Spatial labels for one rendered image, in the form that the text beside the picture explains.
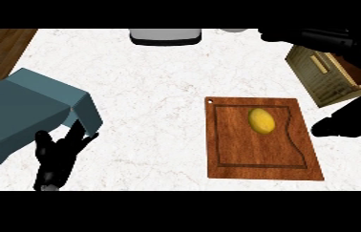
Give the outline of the yellow lemon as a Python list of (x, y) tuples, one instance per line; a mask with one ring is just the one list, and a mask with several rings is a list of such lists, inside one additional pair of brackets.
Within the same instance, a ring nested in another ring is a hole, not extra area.
[(276, 119), (271, 114), (261, 108), (255, 108), (249, 111), (249, 124), (254, 130), (268, 135), (276, 130)]

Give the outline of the grey appliance with black base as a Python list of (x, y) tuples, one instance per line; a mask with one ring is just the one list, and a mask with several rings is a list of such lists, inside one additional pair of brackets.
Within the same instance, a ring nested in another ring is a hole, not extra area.
[(202, 29), (131, 29), (131, 39), (144, 46), (194, 45), (202, 40)]

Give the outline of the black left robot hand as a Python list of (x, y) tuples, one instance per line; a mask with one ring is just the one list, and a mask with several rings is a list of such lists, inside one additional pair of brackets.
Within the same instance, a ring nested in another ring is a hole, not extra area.
[(85, 136), (85, 128), (80, 121), (75, 122), (64, 138), (52, 140), (48, 131), (36, 133), (36, 158), (41, 162), (39, 173), (35, 182), (35, 190), (42, 191), (43, 185), (64, 187), (76, 165), (76, 157), (92, 140), (100, 136)]

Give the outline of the teal open box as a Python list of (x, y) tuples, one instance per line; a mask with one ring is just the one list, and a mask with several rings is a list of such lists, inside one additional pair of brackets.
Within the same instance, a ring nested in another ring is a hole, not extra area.
[(21, 68), (0, 80), (0, 164), (41, 130), (72, 127), (78, 120), (94, 136), (104, 122), (91, 94)]

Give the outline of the brown wooden cutting board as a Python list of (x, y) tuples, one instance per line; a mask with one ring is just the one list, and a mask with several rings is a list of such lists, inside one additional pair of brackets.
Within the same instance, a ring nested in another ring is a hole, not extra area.
[[(205, 108), (211, 179), (325, 179), (295, 98), (209, 96)], [(267, 135), (249, 124), (255, 108), (276, 119)]]

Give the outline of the olive slatted basket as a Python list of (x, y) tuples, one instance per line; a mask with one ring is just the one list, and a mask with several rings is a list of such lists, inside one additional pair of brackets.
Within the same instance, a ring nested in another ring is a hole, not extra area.
[(335, 53), (294, 46), (286, 62), (319, 108), (361, 96), (361, 69)]

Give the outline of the brown wooden panel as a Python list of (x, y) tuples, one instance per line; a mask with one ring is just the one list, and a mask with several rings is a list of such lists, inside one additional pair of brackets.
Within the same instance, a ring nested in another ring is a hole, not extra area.
[(38, 29), (0, 29), (0, 80), (9, 76)]

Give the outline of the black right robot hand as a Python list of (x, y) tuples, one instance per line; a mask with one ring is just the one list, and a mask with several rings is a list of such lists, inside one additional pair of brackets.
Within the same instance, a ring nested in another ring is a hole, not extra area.
[(361, 96), (313, 126), (316, 137), (361, 137)]

